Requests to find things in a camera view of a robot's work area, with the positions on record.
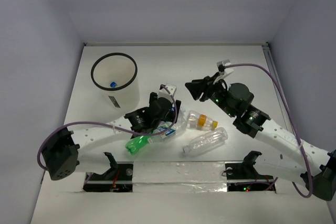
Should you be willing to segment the small Pepsi-label bottle blue cap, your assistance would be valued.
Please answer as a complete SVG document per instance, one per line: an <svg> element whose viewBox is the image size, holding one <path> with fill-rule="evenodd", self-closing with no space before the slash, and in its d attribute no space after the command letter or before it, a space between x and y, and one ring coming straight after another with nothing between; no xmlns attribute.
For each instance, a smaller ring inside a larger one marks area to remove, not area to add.
<svg viewBox="0 0 336 224"><path fill-rule="evenodd" d="M114 89L114 88L117 88L117 87L118 87L118 84L116 82L113 81L113 82L110 83L110 88Z"/></svg>

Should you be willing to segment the blue-label bottle white cap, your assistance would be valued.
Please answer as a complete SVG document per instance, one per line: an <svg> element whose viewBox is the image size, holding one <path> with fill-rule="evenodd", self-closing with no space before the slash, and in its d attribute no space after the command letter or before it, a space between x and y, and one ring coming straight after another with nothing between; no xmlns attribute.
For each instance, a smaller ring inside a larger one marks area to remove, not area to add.
<svg viewBox="0 0 336 224"><path fill-rule="evenodd" d="M186 130L187 122L185 119L185 109L180 108L180 113L176 123L166 132L161 135L156 135L152 137L154 143L164 143L168 142L175 137L183 134Z"/></svg>

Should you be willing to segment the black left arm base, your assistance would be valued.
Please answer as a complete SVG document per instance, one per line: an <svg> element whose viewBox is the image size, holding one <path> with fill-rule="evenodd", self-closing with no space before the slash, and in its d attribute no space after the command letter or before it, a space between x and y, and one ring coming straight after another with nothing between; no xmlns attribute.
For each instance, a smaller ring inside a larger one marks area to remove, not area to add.
<svg viewBox="0 0 336 224"><path fill-rule="evenodd" d="M104 152L109 169L102 174L86 173L83 191L87 193L133 192L133 163L117 163L114 156Z"/></svg>

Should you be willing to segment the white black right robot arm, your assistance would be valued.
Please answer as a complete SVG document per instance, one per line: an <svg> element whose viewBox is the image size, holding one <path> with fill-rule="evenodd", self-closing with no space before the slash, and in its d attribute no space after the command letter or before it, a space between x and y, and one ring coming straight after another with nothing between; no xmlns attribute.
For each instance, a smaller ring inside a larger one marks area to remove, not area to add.
<svg viewBox="0 0 336 224"><path fill-rule="evenodd" d="M335 194L335 151L328 152L296 137L282 128L268 114L252 105L254 95L242 83L226 86L224 80L204 79L185 83L194 100L211 100L228 116L241 133L266 143L289 157L298 167L290 169L293 180L322 200L331 201Z"/></svg>

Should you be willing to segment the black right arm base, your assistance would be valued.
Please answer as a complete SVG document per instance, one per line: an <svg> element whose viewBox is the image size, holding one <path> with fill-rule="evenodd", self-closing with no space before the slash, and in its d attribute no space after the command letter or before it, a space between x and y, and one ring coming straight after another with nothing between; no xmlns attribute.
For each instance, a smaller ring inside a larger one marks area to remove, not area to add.
<svg viewBox="0 0 336 224"><path fill-rule="evenodd" d="M254 168L262 153L250 151L242 161L225 163L221 176L227 179L229 192L271 191L276 192L274 178L259 174Z"/></svg>

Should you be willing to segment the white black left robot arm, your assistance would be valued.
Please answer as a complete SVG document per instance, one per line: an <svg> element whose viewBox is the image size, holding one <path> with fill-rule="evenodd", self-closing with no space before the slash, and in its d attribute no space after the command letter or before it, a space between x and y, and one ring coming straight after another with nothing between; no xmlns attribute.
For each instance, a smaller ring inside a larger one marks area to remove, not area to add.
<svg viewBox="0 0 336 224"><path fill-rule="evenodd" d="M57 181L75 172L95 173L113 178L119 164L109 144L135 140L136 137L160 136L160 123L169 131L179 118L181 101L164 91L150 94L149 105L109 123L73 122L54 130L41 144L38 165Z"/></svg>

